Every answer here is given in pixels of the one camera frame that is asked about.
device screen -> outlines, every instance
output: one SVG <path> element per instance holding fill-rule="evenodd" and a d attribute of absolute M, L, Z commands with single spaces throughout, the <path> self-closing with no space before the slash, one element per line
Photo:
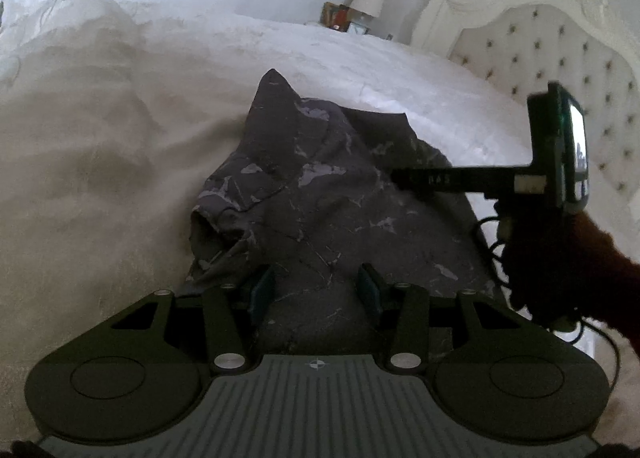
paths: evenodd
<path fill-rule="evenodd" d="M 584 133 L 584 118 L 574 104 L 569 104 L 571 109 L 571 122 L 574 131 L 574 161 L 577 173 L 587 172 L 587 142 Z"/>

gloved hand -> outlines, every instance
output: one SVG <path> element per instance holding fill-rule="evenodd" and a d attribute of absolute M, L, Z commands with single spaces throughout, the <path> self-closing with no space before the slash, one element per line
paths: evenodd
<path fill-rule="evenodd" d="M 589 309 L 608 257 L 616 252 L 611 236 L 584 212 L 562 216 L 529 210 L 502 221 L 498 235 L 506 238 L 501 259 L 511 306 L 527 306 L 546 327 L 565 315 L 578 320 Z"/>
<path fill-rule="evenodd" d="M 30 441 L 15 441 L 11 444 L 11 452 L 0 451 L 0 458 L 56 458 L 40 449 Z M 629 449 L 622 444 L 607 444 L 596 449 L 584 458 L 640 458 L 640 448 Z"/>

ribbed gray plate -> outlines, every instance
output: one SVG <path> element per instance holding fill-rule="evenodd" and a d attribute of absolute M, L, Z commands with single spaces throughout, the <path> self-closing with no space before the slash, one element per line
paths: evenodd
<path fill-rule="evenodd" d="M 265 356 L 245 375 L 213 381 L 171 429 L 136 443 L 39 445 L 58 458 L 584 458 L 587 435 L 519 446 L 458 425 L 416 377 L 381 370 L 371 356 Z"/>

white carved headboard frame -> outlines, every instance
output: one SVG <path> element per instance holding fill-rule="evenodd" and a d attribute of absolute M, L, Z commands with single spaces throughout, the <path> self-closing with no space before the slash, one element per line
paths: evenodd
<path fill-rule="evenodd" d="M 521 104 L 559 80 L 587 114 L 592 166 L 638 209 L 640 43 L 607 0 L 430 0 L 411 46 Z"/>

white label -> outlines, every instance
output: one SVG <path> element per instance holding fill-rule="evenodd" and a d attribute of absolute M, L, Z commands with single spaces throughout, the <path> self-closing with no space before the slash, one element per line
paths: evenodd
<path fill-rule="evenodd" d="M 532 174 L 516 174 L 513 179 L 513 190 L 516 194 L 544 194 L 546 176 Z"/>

